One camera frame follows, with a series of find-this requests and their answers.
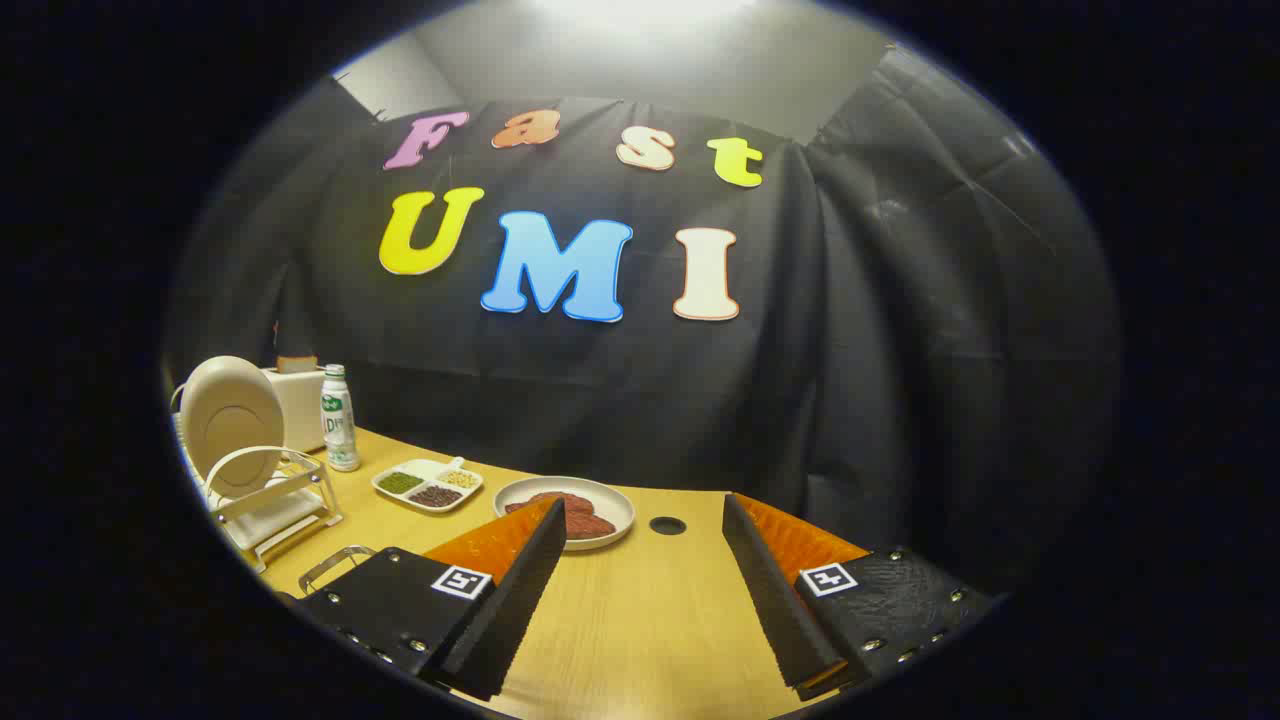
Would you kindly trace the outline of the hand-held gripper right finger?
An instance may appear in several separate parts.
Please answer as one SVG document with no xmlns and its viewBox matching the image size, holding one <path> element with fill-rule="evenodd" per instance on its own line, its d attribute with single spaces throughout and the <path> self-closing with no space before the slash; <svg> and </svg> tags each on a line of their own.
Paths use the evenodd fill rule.
<svg viewBox="0 0 1280 720">
<path fill-rule="evenodd" d="M 914 550 L 865 550 L 745 495 L 724 496 L 722 533 L 783 683 L 800 700 L 881 685 L 996 605 Z"/>
</svg>

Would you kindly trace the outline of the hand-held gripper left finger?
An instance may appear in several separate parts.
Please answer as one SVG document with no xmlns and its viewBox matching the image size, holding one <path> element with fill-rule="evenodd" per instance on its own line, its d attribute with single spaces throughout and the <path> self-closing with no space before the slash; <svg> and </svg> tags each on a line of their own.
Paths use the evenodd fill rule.
<svg viewBox="0 0 1280 720">
<path fill-rule="evenodd" d="M 561 498 L 524 505 L 424 553 L 351 546 L 300 579 L 291 609 L 401 674 L 499 694 L 567 541 Z M 343 555 L 355 565 L 317 579 Z"/>
</svg>

